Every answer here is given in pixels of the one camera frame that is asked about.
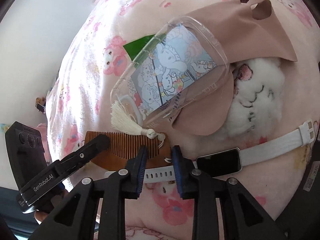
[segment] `white wall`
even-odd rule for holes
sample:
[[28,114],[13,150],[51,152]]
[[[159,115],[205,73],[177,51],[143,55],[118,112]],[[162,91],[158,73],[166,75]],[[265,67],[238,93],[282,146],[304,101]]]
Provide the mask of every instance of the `white wall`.
[[[37,126],[64,54],[94,8],[94,0],[16,0],[0,23],[0,123]],[[17,189],[0,132],[0,187]]]

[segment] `comb teeth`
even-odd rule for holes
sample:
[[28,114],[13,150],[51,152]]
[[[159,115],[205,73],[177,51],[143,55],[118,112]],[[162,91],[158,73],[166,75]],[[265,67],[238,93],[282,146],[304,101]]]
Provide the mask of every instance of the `comb teeth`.
[[96,132],[89,131],[86,135],[86,142],[97,137],[99,134],[105,134],[110,138],[110,147],[108,152],[116,156],[129,160],[134,158],[141,145],[145,145],[148,149],[148,159],[154,158],[159,154],[158,145],[160,141],[157,138],[149,139],[142,135],[128,135],[117,132]]

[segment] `green leaf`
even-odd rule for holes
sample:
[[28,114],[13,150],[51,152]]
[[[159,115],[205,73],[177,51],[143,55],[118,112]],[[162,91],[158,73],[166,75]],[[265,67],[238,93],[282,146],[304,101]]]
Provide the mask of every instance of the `green leaf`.
[[123,46],[126,52],[129,54],[131,60],[133,60],[139,54],[139,52],[152,39],[153,36],[154,35],[145,36]]

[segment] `label sticker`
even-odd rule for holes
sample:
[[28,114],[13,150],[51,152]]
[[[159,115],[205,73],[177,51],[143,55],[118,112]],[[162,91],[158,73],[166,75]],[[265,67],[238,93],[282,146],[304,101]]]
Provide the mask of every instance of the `label sticker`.
[[313,164],[311,166],[311,170],[309,172],[309,176],[308,176],[307,181],[306,181],[306,183],[304,184],[304,187],[303,187],[303,189],[305,191],[310,191],[311,190],[313,182],[315,181],[315,178],[317,176],[319,166],[320,166],[320,161],[313,162]]

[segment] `cartoon illustration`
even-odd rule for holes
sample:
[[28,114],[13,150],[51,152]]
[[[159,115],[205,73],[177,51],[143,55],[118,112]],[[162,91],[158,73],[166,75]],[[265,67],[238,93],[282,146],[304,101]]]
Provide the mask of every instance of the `cartoon illustration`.
[[67,89],[65,90],[63,85],[60,90],[59,95],[59,104],[58,104],[58,110],[61,113],[63,111],[63,106],[68,105],[68,102],[70,101],[70,87],[67,85]]
[[277,0],[282,3],[290,12],[299,18],[303,25],[307,28],[312,27],[311,17],[309,12],[300,4],[291,0]]
[[166,0],[164,0],[162,3],[159,4],[159,7],[167,8],[170,5],[171,5],[170,2],[167,2]]
[[176,50],[169,46],[163,46],[162,43],[157,44],[156,46],[158,51],[158,58],[160,64],[166,68],[174,68],[180,72],[185,72],[187,70],[187,64],[181,61]]
[[116,76],[121,76],[124,70],[127,68],[127,52],[123,48],[126,44],[120,36],[112,38],[111,43],[104,49],[103,54],[106,57],[106,68],[103,73],[111,75],[114,73]]
[[205,60],[198,60],[198,64],[193,62],[191,63],[191,67],[197,72],[197,76],[200,77],[201,74],[207,73],[216,67],[216,64],[213,61],[206,62]]
[[169,74],[170,69],[166,69],[162,75],[162,82],[159,84],[163,87],[164,94],[167,96],[175,96],[183,89],[183,81],[177,78],[177,74],[172,72]]
[[78,127],[73,124],[70,130],[70,137],[67,139],[67,144],[63,148],[64,156],[72,152],[73,148],[76,146],[77,141],[82,141],[81,135],[78,133]]
[[145,83],[141,88],[141,92],[142,92],[142,101],[146,107],[148,114],[160,107],[160,104],[156,101],[155,91],[153,90],[153,87]]
[[171,226],[183,225],[193,217],[194,200],[182,200],[174,182],[145,184],[152,198],[163,209],[163,219]]
[[121,7],[120,15],[121,16],[125,15],[130,8],[132,8],[133,6],[135,6],[137,3],[141,2],[141,1],[142,0],[128,0],[126,2],[126,4]]
[[157,81],[155,76],[153,75],[154,70],[151,65],[152,63],[150,58],[147,58],[147,60],[140,67],[141,73],[138,75],[138,84],[140,87],[142,87],[145,82],[150,86],[156,86]]
[[215,66],[196,36],[180,24],[133,72],[128,84],[130,95],[139,96],[141,101],[136,100],[136,105],[145,119]]
[[86,22],[86,23],[84,24],[84,29],[85,29],[85,30],[92,24],[94,18],[95,18],[95,16],[93,15],[93,16],[91,16],[91,17],[89,18],[89,20],[87,20],[88,22]]

